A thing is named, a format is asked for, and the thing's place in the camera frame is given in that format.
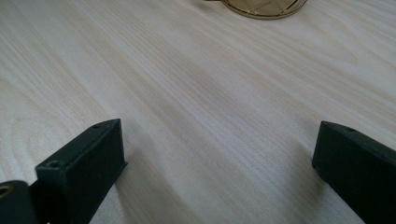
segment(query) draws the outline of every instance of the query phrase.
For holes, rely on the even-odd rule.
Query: table surface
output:
[[[395,11],[0,0],[0,182],[121,118],[129,165],[92,223],[362,223],[311,159],[322,120],[396,148]]]

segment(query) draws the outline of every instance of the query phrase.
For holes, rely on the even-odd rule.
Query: screw hole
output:
[[[58,168],[61,164],[58,161],[50,161],[48,166],[51,168]]]
[[[0,187],[0,199],[6,197],[14,189],[12,185],[5,185]]]
[[[355,130],[355,129],[351,129],[351,128],[346,128],[346,130],[347,130],[347,131],[349,131],[349,132],[351,132],[351,133],[354,133],[354,132],[356,132],[356,130]]]

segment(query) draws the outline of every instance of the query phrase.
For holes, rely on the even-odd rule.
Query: gold round object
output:
[[[221,0],[232,11],[254,19],[275,20],[288,17],[306,0]]]

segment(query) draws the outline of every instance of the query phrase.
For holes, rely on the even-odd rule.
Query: wood grain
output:
[[[321,120],[396,148],[395,11],[0,0],[0,182],[121,118],[130,164],[92,223],[362,223],[310,162]]]

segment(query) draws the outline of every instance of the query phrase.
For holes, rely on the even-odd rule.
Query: light wood grain surface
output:
[[[396,148],[395,11],[0,0],[0,182],[121,118],[129,165],[92,223],[362,223],[310,162],[322,120]]]

